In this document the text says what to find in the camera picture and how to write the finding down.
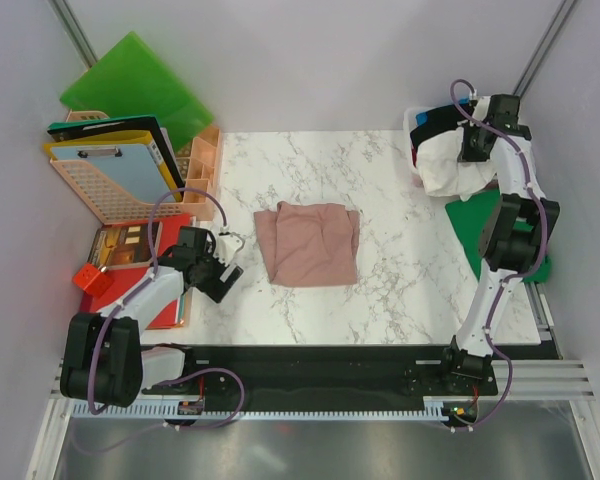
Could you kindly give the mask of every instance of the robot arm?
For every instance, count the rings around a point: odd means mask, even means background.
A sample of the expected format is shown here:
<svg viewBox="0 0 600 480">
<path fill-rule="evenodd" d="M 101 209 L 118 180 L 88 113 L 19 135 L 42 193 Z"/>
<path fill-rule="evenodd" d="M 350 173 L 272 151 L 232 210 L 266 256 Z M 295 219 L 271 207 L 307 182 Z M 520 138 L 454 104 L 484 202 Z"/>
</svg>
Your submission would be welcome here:
<svg viewBox="0 0 600 480">
<path fill-rule="evenodd" d="M 530 159 L 531 134 L 528 127 L 518 125 L 519 105 L 520 99 L 513 95 L 492 96 L 485 123 L 513 137 L 526 158 Z M 451 342 L 447 368 L 456 375 L 482 380 L 493 355 L 486 334 L 493 338 L 509 298 L 522 281 L 520 277 L 512 276 L 529 271 L 540 254 L 541 225 L 538 207 L 527 191 L 523 163 L 514 148 L 478 126 L 467 123 L 464 129 L 461 155 L 465 161 L 491 159 L 498 174 L 500 200 L 480 238 L 480 282 L 467 319 Z M 546 212 L 548 239 L 560 207 L 546 199 L 538 186 L 532 163 L 529 170 L 533 191 Z M 502 285 L 505 288 L 499 294 Z M 489 312 L 494 305 L 491 324 L 486 331 Z"/>
<path fill-rule="evenodd" d="M 242 245 L 242 239 L 235 234 L 220 234 L 216 240 L 208 230 L 182 227 L 178 243 L 158 257 L 157 269 L 151 266 L 127 293 L 99 312 L 75 315 L 69 324 L 62 364 L 62 394 L 87 399 L 97 337 L 105 318 L 116 309 L 100 350 L 95 401 L 127 407 L 141 389 L 180 377 L 184 353 L 169 347 L 142 351 L 140 334 L 190 288 L 197 288 L 219 303 L 242 275 L 242 269 L 233 264 Z M 146 286 L 132 293 L 142 284 Z"/>
</svg>

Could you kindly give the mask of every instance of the stack of folders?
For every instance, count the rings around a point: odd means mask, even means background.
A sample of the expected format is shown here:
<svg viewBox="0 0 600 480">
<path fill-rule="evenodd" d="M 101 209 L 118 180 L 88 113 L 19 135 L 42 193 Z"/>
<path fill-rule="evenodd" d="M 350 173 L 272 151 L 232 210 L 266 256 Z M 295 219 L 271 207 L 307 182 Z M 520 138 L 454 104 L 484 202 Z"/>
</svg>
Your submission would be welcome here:
<svg viewBox="0 0 600 480">
<path fill-rule="evenodd" d="M 55 140 L 44 145 L 52 161 L 89 162 L 141 202 L 184 187 L 167 131 L 153 115 L 52 123 L 47 132 Z M 165 200 L 180 201 L 180 193 Z"/>
</svg>

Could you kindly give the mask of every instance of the yellow folder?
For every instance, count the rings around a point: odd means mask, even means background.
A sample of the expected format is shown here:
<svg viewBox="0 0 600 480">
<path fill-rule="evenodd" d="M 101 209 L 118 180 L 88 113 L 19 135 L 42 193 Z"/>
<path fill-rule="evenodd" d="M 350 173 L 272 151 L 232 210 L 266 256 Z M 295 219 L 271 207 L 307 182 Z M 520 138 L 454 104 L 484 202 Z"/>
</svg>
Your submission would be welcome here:
<svg viewBox="0 0 600 480">
<path fill-rule="evenodd" d="M 57 160 L 54 155 L 53 147 L 70 147 L 70 146 L 102 146 L 102 145 L 116 145 L 116 144 L 142 144 L 147 147 L 147 150 L 153 157 L 153 160 L 160 171 L 160 175 L 164 178 L 169 190 L 175 190 L 178 188 L 176 182 L 171 176 L 169 167 L 167 167 L 160 149 L 156 145 L 151 132 L 146 130 L 121 130 L 117 132 L 101 133 L 93 135 L 91 137 L 76 138 L 73 140 L 66 140 L 64 142 L 45 143 L 44 150 L 47 155 L 53 160 Z M 177 202 L 182 201 L 182 194 L 175 193 L 173 198 Z"/>
</svg>

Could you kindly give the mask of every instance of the white cloth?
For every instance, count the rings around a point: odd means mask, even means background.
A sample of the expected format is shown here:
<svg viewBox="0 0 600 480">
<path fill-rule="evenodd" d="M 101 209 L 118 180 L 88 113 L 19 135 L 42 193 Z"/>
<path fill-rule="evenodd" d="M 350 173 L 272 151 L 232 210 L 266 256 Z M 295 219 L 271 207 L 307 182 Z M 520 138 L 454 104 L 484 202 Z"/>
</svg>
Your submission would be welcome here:
<svg viewBox="0 0 600 480">
<path fill-rule="evenodd" d="M 483 120 L 489 108 L 489 97 L 478 100 L 474 118 Z M 418 147 L 416 169 L 427 195 L 449 197 L 459 195 L 463 201 L 481 191 L 495 177 L 491 160 L 478 163 L 459 163 L 463 129 L 444 132 Z"/>
</svg>

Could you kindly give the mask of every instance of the green board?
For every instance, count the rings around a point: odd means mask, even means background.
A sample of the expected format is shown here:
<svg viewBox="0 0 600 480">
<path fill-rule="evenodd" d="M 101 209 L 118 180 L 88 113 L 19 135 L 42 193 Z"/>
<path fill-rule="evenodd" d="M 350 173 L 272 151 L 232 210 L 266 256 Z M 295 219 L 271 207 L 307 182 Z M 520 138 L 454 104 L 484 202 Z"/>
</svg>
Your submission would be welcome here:
<svg viewBox="0 0 600 480">
<path fill-rule="evenodd" d="M 482 260 L 478 253 L 478 242 L 485 223 L 498 203 L 498 198 L 500 198 L 500 191 L 490 190 L 474 195 L 466 202 L 458 200 L 445 206 L 453 230 L 456 232 L 469 265 L 478 279 L 480 279 L 480 262 Z M 531 227 L 524 222 L 518 222 L 515 228 L 527 230 Z M 550 271 L 551 260 L 549 256 L 546 256 L 540 269 L 531 277 L 525 278 L 524 282 L 546 282 Z"/>
<path fill-rule="evenodd" d="M 155 115 L 178 150 L 213 115 L 134 32 L 129 33 L 60 97 L 73 110 L 110 117 Z"/>
</svg>

